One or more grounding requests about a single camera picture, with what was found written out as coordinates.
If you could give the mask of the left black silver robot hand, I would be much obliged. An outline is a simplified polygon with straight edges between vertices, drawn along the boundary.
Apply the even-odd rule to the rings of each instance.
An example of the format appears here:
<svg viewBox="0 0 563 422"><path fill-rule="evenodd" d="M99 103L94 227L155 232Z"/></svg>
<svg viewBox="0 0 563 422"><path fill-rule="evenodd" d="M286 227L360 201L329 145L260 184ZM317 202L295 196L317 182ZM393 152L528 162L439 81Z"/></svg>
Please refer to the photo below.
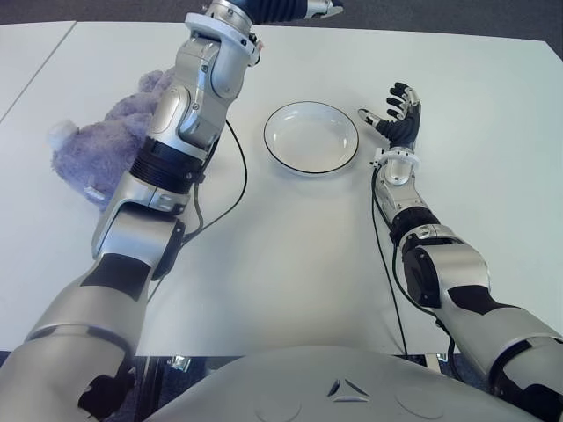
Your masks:
<svg viewBox="0 0 563 422"><path fill-rule="evenodd" d="M233 3L250 18L254 25L328 18L344 10L341 1L240 0Z"/></svg>

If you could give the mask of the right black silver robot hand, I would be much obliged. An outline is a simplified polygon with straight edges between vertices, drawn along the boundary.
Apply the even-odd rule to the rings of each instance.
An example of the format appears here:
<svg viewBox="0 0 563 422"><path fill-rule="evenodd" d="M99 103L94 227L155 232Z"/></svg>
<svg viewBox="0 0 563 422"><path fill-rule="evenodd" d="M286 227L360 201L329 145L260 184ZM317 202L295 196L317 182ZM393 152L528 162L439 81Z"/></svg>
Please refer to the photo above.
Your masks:
<svg viewBox="0 0 563 422"><path fill-rule="evenodd" d="M411 86L401 82L396 82L389 89L389 93L390 96L386 99L386 103L392 106L387 110L389 120L375 115L366 108L360 108L357 111L358 116L385 138L391 148L414 150L420 130L420 98Z"/></svg>

